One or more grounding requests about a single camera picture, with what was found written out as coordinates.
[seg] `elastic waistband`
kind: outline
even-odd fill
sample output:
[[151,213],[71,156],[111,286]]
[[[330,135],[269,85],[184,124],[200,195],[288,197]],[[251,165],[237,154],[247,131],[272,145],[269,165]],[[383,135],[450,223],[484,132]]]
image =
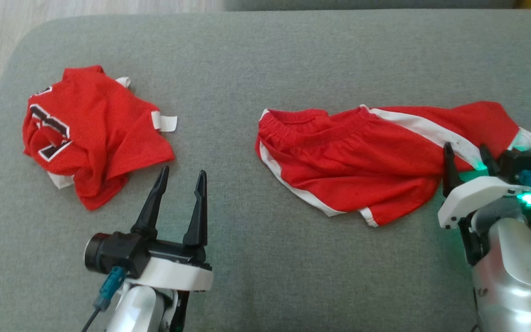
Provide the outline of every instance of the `elastic waistband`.
[[[370,114],[364,105],[331,116],[322,109],[300,112],[266,109],[261,115],[260,128],[267,128],[268,134],[283,139],[289,145],[318,145],[350,135],[357,130],[364,130],[371,116],[374,115]],[[303,134],[294,128],[295,125],[308,124],[318,118],[326,118],[329,128],[310,134]]]

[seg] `wooden floor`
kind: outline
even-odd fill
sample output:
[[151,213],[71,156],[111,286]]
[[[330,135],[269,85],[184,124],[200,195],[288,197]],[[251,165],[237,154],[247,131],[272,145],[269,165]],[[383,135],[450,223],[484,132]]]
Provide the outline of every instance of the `wooden floor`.
[[46,21],[107,13],[221,11],[221,7],[219,0],[0,0],[0,77],[19,40]]

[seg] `gray fabric surface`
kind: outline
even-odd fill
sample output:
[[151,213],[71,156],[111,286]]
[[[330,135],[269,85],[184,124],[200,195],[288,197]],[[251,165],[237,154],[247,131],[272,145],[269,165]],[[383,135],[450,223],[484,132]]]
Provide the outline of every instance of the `gray fabric surface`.
[[[0,85],[0,331],[76,331],[104,280],[83,266],[97,231],[127,231],[159,170],[87,212],[22,154],[27,98],[65,67],[129,75],[164,115],[177,154],[159,237],[181,240],[208,173],[213,290],[193,294],[187,331],[468,332],[470,269],[441,197],[373,229],[333,218],[256,157],[265,107],[335,113],[366,103],[499,101],[531,130],[531,11],[319,11],[84,17],[36,28]],[[110,319],[100,315],[93,330]]]
[[513,8],[516,0],[224,0],[228,11],[387,8]]

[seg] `green light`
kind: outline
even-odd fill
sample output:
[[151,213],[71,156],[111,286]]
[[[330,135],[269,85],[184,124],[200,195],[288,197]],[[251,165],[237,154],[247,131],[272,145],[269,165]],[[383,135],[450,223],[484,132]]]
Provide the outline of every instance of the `green light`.
[[525,202],[525,205],[531,206],[531,194],[518,195],[518,198]]

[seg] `red garment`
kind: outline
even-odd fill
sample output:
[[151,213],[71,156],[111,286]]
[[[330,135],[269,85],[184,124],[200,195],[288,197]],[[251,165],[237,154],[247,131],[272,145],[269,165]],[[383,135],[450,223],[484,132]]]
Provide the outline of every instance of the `red garment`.
[[266,110],[255,149],[279,181],[328,216],[359,211],[385,225],[434,196],[446,142],[459,170],[481,170],[482,143],[497,158],[512,145],[531,148],[531,133],[488,101],[453,109],[362,105],[331,116]]
[[74,176],[88,210],[108,202],[128,172],[175,158],[143,101],[99,65],[65,69],[63,80],[28,99],[24,153],[48,172]]

